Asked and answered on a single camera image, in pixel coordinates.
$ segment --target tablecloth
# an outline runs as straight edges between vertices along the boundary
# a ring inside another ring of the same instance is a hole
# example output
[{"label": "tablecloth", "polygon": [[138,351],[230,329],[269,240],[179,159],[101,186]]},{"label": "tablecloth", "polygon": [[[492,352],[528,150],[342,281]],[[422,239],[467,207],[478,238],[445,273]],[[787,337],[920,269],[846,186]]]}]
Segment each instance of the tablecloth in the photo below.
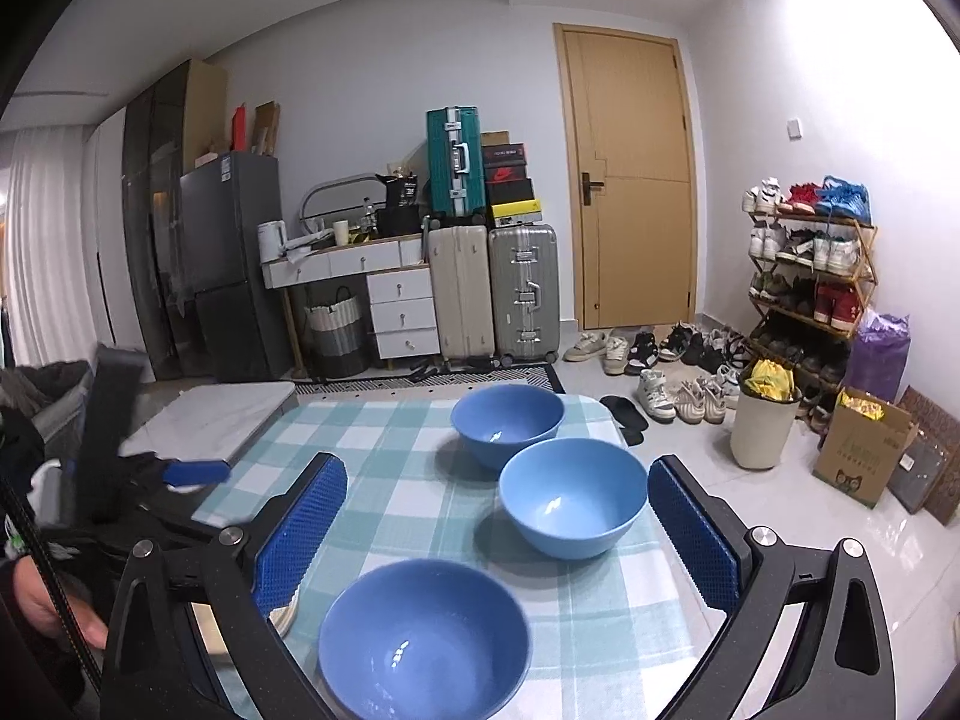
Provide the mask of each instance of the tablecloth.
[{"label": "tablecloth", "polygon": [[[600,403],[560,397],[560,436],[623,445]],[[690,670],[693,651],[650,507],[597,559],[541,555],[498,507],[496,476],[478,466],[451,427],[455,403],[310,403],[291,410],[194,517],[218,526],[249,519],[317,452],[331,452],[347,466],[347,500],[304,576],[285,637],[315,685],[320,623],[348,584],[394,560],[444,557],[504,581],[530,620],[530,670],[498,720],[656,717]],[[258,717],[235,670],[219,672],[234,710]]]}]

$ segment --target gray suitcase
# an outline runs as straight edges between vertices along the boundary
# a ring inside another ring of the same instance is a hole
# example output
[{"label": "gray suitcase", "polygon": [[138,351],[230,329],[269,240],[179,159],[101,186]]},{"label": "gray suitcase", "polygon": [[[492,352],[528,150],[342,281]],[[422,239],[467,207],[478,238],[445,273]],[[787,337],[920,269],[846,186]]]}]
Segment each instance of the gray suitcase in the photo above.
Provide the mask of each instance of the gray suitcase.
[{"label": "gray suitcase", "polygon": [[502,365],[555,362],[560,348],[557,234],[548,224],[490,233],[493,330]]},{"label": "gray suitcase", "polygon": [[493,357],[487,228],[430,230],[427,248],[443,358]]}]

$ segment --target purple bag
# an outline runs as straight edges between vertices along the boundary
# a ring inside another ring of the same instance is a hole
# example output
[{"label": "purple bag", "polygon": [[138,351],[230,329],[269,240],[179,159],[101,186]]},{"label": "purple bag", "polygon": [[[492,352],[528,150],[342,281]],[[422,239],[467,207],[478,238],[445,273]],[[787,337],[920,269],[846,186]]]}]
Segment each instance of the purple bag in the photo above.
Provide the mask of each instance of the purple bag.
[{"label": "purple bag", "polygon": [[893,403],[909,352],[909,317],[877,314],[868,308],[856,329],[844,386]]}]

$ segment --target white curtain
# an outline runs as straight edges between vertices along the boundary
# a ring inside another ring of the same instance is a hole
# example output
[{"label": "white curtain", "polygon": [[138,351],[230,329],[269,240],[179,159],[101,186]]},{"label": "white curtain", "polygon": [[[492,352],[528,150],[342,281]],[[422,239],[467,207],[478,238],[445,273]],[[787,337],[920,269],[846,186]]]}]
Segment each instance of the white curtain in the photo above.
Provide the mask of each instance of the white curtain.
[{"label": "white curtain", "polygon": [[5,265],[18,365],[89,358],[96,343],[83,270],[83,127],[16,133]]}]

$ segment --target laundry basket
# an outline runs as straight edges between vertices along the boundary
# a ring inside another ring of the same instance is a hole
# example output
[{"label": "laundry basket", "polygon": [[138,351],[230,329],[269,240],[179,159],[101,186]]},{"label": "laundry basket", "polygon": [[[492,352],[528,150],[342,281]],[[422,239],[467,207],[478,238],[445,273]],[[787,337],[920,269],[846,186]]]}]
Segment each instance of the laundry basket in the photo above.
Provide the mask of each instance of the laundry basket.
[{"label": "laundry basket", "polygon": [[[342,292],[347,293],[343,299]],[[335,303],[307,309],[307,314],[314,355],[323,375],[343,379],[370,367],[360,298],[341,287]]]},{"label": "laundry basket", "polygon": [[738,466],[759,470],[779,464],[798,408],[799,389],[794,388],[791,400],[778,401],[757,395],[741,384],[730,437],[733,459]]}]

